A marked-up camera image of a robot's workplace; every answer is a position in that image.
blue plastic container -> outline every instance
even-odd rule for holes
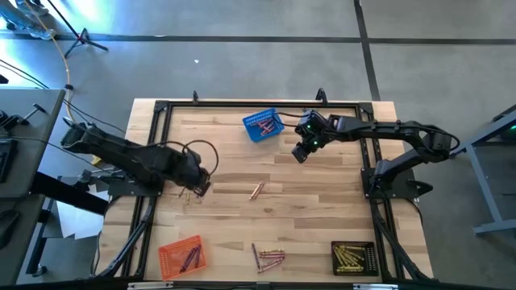
[[[252,141],[259,142],[268,137],[278,135],[283,131],[283,129],[285,129],[285,127],[283,125],[281,125],[278,122],[274,122],[274,120],[272,120],[272,122],[274,124],[274,129],[271,132],[269,132],[265,135],[262,135],[261,132],[263,131],[263,129],[260,128],[260,126],[255,125],[257,122],[273,118],[275,113],[276,113],[276,109],[271,108],[271,109],[259,112],[257,114],[253,114],[253,115],[243,119],[243,124],[245,125],[245,129],[248,131],[249,138],[251,138]],[[280,119],[280,116],[276,115],[276,116],[274,116],[274,118],[277,121],[282,122]]]

orange basket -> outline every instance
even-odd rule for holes
[[[185,271],[181,272],[181,267],[185,265],[185,261],[188,259],[190,252],[195,247],[201,247],[200,252],[198,253],[198,266],[195,267],[197,257],[194,255]],[[206,267],[204,246],[202,245],[201,236],[199,235],[171,243],[167,246],[161,246],[158,249],[158,255],[160,256],[161,279],[163,281]]]

paper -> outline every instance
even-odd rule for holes
[[[89,186],[89,193],[105,201],[109,198],[107,191],[97,193],[95,184]],[[63,238],[67,238],[72,234],[75,234],[75,239],[96,236],[100,233],[104,224],[104,217],[102,215],[78,209],[60,201],[57,202],[57,210],[59,212]]]

concrete floor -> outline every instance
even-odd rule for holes
[[[352,0],[56,4],[76,28],[86,26],[91,33],[359,36]],[[363,0],[362,6],[370,37],[516,38],[516,2],[509,0]],[[60,21],[46,21],[65,31]],[[70,44],[60,41],[62,48]],[[371,100],[357,43],[102,44],[110,51],[82,46],[69,57],[72,84],[77,88],[73,103],[120,127],[127,125],[134,98],[190,97],[194,89],[201,98],[313,99],[317,88],[323,87],[331,100]],[[395,101],[401,120],[433,123],[466,139],[516,101],[514,45],[374,44],[371,51],[381,100]],[[65,84],[64,67],[51,42],[0,36],[0,56],[52,88]],[[30,85],[15,76],[11,79],[13,85]],[[59,143],[64,132],[64,123],[58,121],[51,142]],[[49,148],[40,170],[52,176],[72,175],[84,166]],[[419,180],[435,186],[420,203],[435,277],[451,283],[516,288],[514,233],[476,237],[472,232],[471,226],[491,222],[491,217],[468,159],[460,156],[415,171]],[[505,205],[515,202],[514,198],[503,201]],[[43,257],[49,273],[35,279],[20,275],[19,283],[87,277],[93,252],[93,239],[51,241]]]

wooden table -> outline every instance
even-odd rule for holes
[[[135,99],[127,130],[131,141],[147,143],[154,103],[154,99]],[[392,102],[374,102],[373,108],[379,121],[396,120]],[[185,195],[178,199],[181,188],[172,182],[165,185],[152,227],[146,280],[161,279],[158,247],[200,234],[208,267],[178,280],[380,281],[380,277],[333,276],[331,271],[331,241],[375,241],[371,210],[363,198],[360,181],[359,143],[331,143],[299,164],[290,153],[300,139],[293,128],[287,127],[280,135],[260,143],[249,139],[242,118],[264,109],[173,109],[169,140],[210,141],[218,149],[220,163],[205,197],[192,197],[189,205],[185,203]],[[301,113],[301,109],[294,108],[279,111]],[[347,109],[319,111],[324,115],[355,116],[353,110]],[[281,118],[285,123],[297,124],[296,118]],[[160,120],[158,132],[162,126]],[[380,145],[386,159],[404,152],[401,141],[381,140]],[[192,149],[202,156],[202,166],[210,171],[215,161],[212,149],[202,143],[193,144]],[[255,201],[249,201],[249,195],[261,181],[266,182],[263,192]],[[120,198],[108,211],[98,271],[107,266],[125,243],[134,202],[134,197]],[[401,245],[421,271],[431,276],[418,213],[403,200],[393,200],[393,212]],[[258,251],[285,249],[285,261],[279,267],[257,274],[252,242]],[[389,270],[394,273],[392,252],[386,241],[385,247]],[[139,244],[133,268],[138,254]]]

